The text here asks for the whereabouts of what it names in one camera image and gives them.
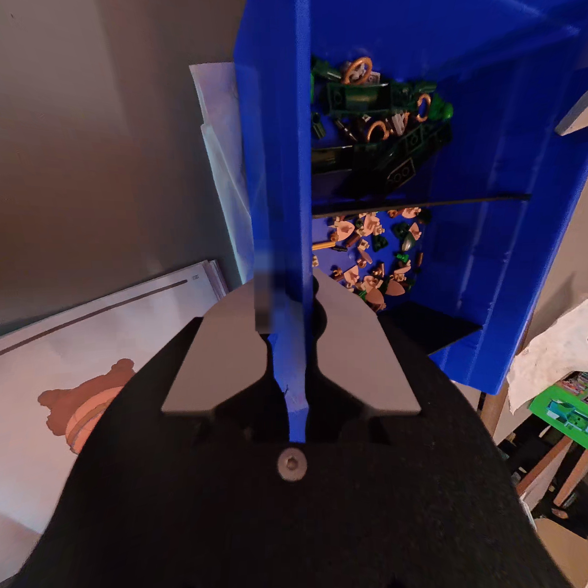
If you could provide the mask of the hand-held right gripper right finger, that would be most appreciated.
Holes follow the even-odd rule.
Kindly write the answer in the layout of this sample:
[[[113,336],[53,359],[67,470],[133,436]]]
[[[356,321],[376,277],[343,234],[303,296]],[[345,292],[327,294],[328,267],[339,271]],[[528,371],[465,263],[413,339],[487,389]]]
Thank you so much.
[[[376,313],[326,274],[313,275],[308,415],[416,416],[421,407]]]

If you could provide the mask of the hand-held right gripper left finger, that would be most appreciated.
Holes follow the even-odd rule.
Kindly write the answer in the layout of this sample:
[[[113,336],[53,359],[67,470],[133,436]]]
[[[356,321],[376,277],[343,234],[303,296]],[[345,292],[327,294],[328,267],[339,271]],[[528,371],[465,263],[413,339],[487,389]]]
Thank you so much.
[[[267,342],[256,330],[254,282],[211,307],[162,405],[167,416],[253,420],[276,401]]]

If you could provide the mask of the blue plastic bin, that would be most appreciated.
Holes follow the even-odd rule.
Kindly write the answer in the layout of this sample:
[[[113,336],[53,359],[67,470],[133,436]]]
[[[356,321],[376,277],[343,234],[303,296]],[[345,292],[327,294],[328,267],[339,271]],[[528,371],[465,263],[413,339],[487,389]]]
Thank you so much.
[[[247,1],[233,54],[256,277],[275,295],[275,378],[304,440],[312,215],[311,58],[366,55],[437,82],[452,142],[393,197],[434,204],[411,302],[478,332],[433,354],[497,394],[587,179],[587,131],[555,133],[587,83],[587,1]]]

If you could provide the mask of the white instruction booklet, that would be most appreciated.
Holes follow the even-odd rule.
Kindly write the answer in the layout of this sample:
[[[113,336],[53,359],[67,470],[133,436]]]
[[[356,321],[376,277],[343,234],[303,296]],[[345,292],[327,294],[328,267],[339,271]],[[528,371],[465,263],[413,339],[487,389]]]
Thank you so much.
[[[122,386],[227,293],[202,261],[1,336],[1,576],[31,552]]]

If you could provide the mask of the white paper sheet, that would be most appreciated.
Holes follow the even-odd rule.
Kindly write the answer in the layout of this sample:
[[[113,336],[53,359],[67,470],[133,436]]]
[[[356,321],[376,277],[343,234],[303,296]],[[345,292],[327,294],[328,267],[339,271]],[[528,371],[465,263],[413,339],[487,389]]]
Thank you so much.
[[[574,371],[587,371],[587,299],[514,357],[506,376],[511,413]]]

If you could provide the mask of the green cardboard box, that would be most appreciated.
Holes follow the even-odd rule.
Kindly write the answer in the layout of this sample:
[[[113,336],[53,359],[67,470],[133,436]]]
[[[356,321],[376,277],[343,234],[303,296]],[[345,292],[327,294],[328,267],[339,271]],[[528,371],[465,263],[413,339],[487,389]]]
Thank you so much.
[[[574,371],[538,394],[530,411],[587,450],[587,372]]]

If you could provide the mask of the pile of small colourful bricks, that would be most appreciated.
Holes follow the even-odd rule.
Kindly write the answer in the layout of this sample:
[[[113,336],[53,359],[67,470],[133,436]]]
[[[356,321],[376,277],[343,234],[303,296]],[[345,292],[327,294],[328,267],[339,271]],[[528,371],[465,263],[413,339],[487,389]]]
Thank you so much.
[[[364,55],[311,56],[312,216],[333,217],[325,247],[385,244],[377,213],[452,140],[454,105],[434,81],[400,81]]]

